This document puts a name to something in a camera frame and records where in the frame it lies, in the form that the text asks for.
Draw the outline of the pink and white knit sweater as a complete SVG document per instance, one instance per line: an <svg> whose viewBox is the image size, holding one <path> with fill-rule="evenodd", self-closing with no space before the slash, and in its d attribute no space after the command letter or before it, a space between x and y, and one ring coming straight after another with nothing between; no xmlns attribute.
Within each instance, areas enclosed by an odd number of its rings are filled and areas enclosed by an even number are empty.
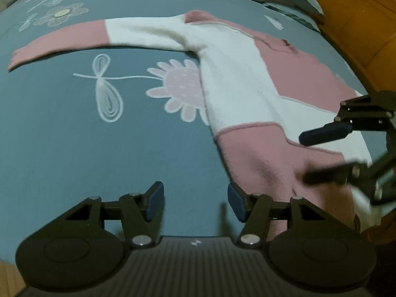
<svg viewBox="0 0 396 297"><path fill-rule="evenodd" d="M301 132L332 119L358 93L315 56L286 40L221 20L204 11L169 18L115 18L70 25L16 50L15 68L61 51L131 46L193 52L199 59L203 118L232 178L249 193L276 200L305 197L341 222L366 230L379 213L356 188L306 186L309 168L370 161L358 131L324 146L299 144Z"/></svg>

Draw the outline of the wooden headboard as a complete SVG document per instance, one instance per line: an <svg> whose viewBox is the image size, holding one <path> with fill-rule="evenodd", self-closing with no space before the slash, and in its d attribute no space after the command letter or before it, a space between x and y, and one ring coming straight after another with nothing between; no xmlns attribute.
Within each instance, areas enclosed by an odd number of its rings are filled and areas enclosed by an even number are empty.
<svg viewBox="0 0 396 297"><path fill-rule="evenodd" d="M395 90L395 0L316 0L320 29L370 91Z"/></svg>

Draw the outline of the blue lower pillow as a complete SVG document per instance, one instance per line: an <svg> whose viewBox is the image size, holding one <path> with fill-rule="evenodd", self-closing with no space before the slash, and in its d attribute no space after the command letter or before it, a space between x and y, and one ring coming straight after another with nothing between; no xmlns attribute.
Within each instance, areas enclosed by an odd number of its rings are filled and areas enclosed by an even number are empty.
<svg viewBox="0 0 396 297"><path fill-rule="evenodd" d="M296 22L299 22L303 26L308 27L309 29L312 29L313 31L320 33L320 29L316 24L316 22L307 14L300 11L299 9L296 9L294 7L289 7L286 5L281 5L279 3L264 3L263 6L271 9L272 11L277 11L278 13L281 13L287 16L288 18L295 20Z"/></svg>

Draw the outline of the blue floral bed sheet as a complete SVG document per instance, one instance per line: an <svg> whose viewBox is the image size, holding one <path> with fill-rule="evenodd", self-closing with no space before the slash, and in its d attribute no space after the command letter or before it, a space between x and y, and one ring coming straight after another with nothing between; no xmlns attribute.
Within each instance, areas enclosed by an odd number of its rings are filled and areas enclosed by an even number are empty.
<svg viewBox="0 0 396 297"><path fill-rule="evenodd" d="M118 16L169 16L202 9L285 38L362 91L353 71L320 33L249 0L20 0L1 14L1 259L13 263L18 245L86 197L115 200L155 180L165 185L165 211L155 231L179 236L232 236L241 224L227 204L227 172L200 117L167 113L146 92L162 80L151 73L194 55L133 48L104 49L105 76L124 102L120 118L97 111L91 68L100 50L41 59L8 71L11 53L50 32L35 21L77 3L88 12L69 24Z"/></svg>

